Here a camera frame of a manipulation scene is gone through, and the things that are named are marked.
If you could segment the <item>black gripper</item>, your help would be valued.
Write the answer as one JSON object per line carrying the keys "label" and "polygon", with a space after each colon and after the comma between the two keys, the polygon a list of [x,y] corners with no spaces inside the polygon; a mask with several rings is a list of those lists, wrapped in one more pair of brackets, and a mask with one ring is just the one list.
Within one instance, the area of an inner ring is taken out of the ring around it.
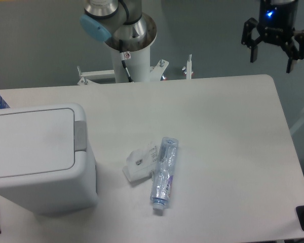
{"label": "black gripper", "polygon": [[[260,1],[258,21],[244,23],[241,44],[250,50],[250,62],[257,60],[258,44],[262,41],[281,46],[288,56],[286,72],[290,73],[298,60],[304,59],[304,29],[294,30],[297,1]],[[257,29],[259,37],[252,38]]]}

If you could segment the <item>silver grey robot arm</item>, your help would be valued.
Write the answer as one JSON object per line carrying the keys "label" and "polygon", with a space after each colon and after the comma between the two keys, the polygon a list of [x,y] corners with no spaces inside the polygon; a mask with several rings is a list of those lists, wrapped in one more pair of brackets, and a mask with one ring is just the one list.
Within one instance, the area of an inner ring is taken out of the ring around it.
{"label": "silver grey robot arm", "polygon": [[[264,42],[279,46],[288,56],[287,72],[304,59],[304,30],[294,28],[298,1],[260,1],[259,18],[244,23],[241,43],[256,61],[257,46]],[[84,31],[100,42],[111,40],[121,26],[142,19],[141,1],[85,1],[80,23]]]}

